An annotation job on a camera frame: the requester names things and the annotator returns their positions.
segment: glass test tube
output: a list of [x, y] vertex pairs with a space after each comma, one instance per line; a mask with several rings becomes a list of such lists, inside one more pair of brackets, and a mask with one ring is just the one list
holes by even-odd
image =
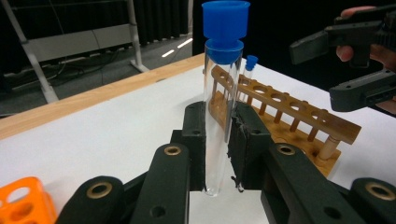
[[[205, 52], [208, 51], [213, 52], [213, 49], [205, 46]], [[205, 56], [205, 193], [209, 196], [219, 194], [225, 162], [229, 162], [227, 152], [232, 123], [231, 115], [235, 105], [242, 49], [231, 53], [238, 56], [229, 64], [218, 64], [207, 54]]]
[[[248, 55], [244, 73], [242, 75], [244, 75], [247, 78], [252, 78], [253, 69], [254, 69], [254, 66], [256, 66], [256, 63], [258, 60], [259, 59], [256, 56]], [[248, 96], [242, 92], [239, 92], [238, 96], [237, 96], [237, 100], [245, 103], [248, 100]]]
[[228, 160], [228, 142], [236, 88], [247, 33], [245, 1], [210, 1], [204, 10], [205, 42], [205, 193], [217, 196]]

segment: floor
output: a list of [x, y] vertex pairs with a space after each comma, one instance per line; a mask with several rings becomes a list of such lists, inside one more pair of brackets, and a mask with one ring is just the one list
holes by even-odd
[[[154, 42], [141, 47], [142, 62], [148, 69], [174, 63], [192, 55], [191, 42], [178, 48], [191, 34]], [[166, 52], [174, 50], [166, 57]], [[43, 71], [59, 99], [64, 99], [100, 86], [138, 75], [130, 61], [134, 49], [118, 49], [80, 58], [78, 61], [43, 66]], [[20, 74], [6, 74], [12, 92], [0, 91], [0, 116], [6, 117], [45, 105], [47, 102], [32, 69]]]

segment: test tube rack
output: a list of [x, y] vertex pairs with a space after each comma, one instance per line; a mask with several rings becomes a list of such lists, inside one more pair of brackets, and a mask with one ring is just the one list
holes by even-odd
[[[219, 66], [212, 70], [212, 76], [215, 80], [213, 91], [216, 94], [211, 100], [212, 108], [209, 111], [219, 123], [222, 123], [221, 111], [227, 106], [223, 99], [228, 97], [227, 91], [233, 83], [230, 83], [228, 73]], [[224, 92], [217, 91], [218, 84], [224, 87]], [[341, 151], [337, 149], [339, 143], [342, 141], [352, 145], [361, 130], [361, 126], [336, 117], [325, 109], [317, 108], [307, 101], [290, 96], [287, 92], [277, 91], [255, 79], [240, 75], [236, 95], [242, 93], [247, 95], [245, 103], [256, 110], [274, 142], [289, 143], [301, 149], [324, 176], [329, 175], [341, 155]], [[268, 113], [269, 107], [274, 108], [276, 112]], [[285, 114], [292, 117], [292, 122], [282, 120]], [[305, 130], [308, 126], [310, 131], [302, 131], [299, 129], [300, 126]], [[318, 132], [327, 135], [324, 142], [317, 138]]]

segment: human hand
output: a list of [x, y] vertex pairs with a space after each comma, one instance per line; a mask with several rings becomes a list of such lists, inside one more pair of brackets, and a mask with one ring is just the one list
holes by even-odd
[[[341, 17], [348, 18], [356, 11], [370, 9], [373, 7], [352, 7], [341, 12]], [[353, 58], [353, 48], [350, 46], [338, 46], [336, 54], [341, 62], [348, 62]], [[384, 68], [396, 72], [396, 53], [379, 45], [372, 45], [370, 58], [384, 65]], [[376, 104], [378, 107], [387, 110], [389, 113], [396, 114], [396, 96], [392, 100]]]

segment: blue cap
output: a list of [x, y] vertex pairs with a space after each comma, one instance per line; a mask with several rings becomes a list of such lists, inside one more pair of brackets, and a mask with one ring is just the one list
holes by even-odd
[[209, 38], [206, 46], [209, 56], [216, 63], [234, 62], [244, 44], [239, 41], [248, 29], [249, 2], [211, 1], [202, 4], [204, 9], [204, 36]]
[[245, 68], [246, 68], [248, 71], [253, 70], [253, 68], [254, 68], [254, 66], [256, 65], [256, 63], [257, 63], [258, 60], [259, 60], [259, 59], [258, 59], [256, 56], [248, 55], [248, 56], [247, 56], [247, 64], [245, 65]]

